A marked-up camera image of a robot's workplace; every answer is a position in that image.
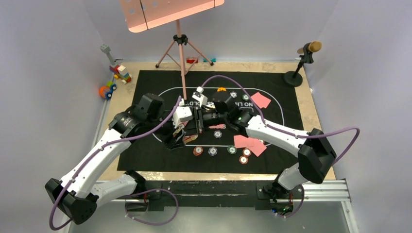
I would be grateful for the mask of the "blue poker chip stack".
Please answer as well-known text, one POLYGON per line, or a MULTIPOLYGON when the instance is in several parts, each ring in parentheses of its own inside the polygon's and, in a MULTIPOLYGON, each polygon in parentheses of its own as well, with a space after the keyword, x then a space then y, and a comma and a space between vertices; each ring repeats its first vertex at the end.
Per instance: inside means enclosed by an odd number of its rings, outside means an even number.
POLYGON ((208 149, 208 154, 209 154, 210 156, 215 156, 215 155, 217 155, 217 153, 218 153, 218 150, 217 150, 216 147, 210 147, 210 148, 208 149))

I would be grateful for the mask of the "green chips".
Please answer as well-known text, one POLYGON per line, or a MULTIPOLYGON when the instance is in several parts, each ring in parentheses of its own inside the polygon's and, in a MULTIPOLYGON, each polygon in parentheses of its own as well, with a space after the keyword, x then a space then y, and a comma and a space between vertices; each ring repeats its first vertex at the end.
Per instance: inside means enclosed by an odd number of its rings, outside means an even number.
POLYGON ((247 94, 243 94, 242 100, 243 100, 243 101, 249 101, 249 100, 250 100, 250 97, 249 97, 247 94))

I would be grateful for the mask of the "blue chips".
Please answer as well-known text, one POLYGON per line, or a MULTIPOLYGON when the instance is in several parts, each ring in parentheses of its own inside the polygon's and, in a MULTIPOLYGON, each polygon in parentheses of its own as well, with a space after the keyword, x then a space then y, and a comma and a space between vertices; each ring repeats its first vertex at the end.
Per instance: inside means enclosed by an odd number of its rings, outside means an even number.
POLYGON ((232 92, 230 92, 230 96, 231 96, 232 98, 236 98, 236 97, 238 96, 238 94, 237 94, 237 92, 232 91, 232 92))

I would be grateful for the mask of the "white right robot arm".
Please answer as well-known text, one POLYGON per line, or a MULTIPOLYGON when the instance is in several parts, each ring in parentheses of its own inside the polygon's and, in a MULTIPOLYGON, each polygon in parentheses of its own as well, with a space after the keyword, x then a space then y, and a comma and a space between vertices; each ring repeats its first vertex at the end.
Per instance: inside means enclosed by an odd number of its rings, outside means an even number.
POLYGON ((266 120, 262 113, 255 114, 240 109, 224 91, 214 93, 213 106, 209 107, 203 91, 199 86, 192 94, 200 104, 195 110, 199 130, 224 124, 239 135, 271 143, 298 159, 296 164, 282 170, 276 177, 273 183, 276 196, 283 198, 305 182, 324 181, 337 155, 321 130, 312 129, 307 132, 275 124, 266 120))

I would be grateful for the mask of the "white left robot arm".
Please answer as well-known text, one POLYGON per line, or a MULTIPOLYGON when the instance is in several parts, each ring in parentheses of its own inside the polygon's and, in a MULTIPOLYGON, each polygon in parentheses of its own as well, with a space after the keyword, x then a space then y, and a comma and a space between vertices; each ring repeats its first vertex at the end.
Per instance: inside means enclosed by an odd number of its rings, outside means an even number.
POLYGON ((180 137, 175 131, 192 114, 182 115, 185 102, 178 98, 170 111, 162 110, 163 99, 146 94, 138 105, 133 105, 115 116, 99 142, 82 161, 61 179, 50 179, 45 189, 53 201, 49 227, 57 231, 66 226, 54 226, 53 217, 59 209, 68 217, 67 223, 82 224, 106 203, 120 197, 138 199, 152 190, 146 188, 146 180, 130 170, 119 178, 97 184, 96 181, 114 159, 135 141, 152 134, 164 135, 163 142, 174 148, 180 137))

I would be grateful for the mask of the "lone blue chip mid-table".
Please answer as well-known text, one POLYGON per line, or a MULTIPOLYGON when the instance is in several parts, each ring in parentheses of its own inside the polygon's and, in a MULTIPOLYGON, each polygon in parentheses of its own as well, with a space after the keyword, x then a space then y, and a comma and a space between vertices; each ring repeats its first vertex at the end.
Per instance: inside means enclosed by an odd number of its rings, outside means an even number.
POLYGON ((214 131, 213 133, 215 138, 221 138, 222 137, 222 132, 219 130, 214 131))

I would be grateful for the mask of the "red poker chip stack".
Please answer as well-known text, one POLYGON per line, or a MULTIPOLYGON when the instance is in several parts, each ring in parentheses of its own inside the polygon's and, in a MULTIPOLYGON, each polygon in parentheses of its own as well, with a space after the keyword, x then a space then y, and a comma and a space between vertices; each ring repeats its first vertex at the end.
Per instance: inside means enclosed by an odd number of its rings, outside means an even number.
POLYGON ((193 154, 195 155, 195 156, 200 156, 202 153, 203 153, 203 147, 200 147, 200 146, 196 146, 196 147, 194 147, 194 149, 193 149, 193 154))

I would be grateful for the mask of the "red chips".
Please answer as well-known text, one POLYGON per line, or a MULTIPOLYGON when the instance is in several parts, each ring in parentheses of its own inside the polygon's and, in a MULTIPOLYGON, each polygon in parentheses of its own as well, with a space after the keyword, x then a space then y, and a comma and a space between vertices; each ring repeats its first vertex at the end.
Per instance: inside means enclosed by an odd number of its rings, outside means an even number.
POLYGON ((243 165, 248 163, 249 157, 251 155, 254 155, 249 148, 242 148, 242 156, 239 158, 239 162, 243 165))

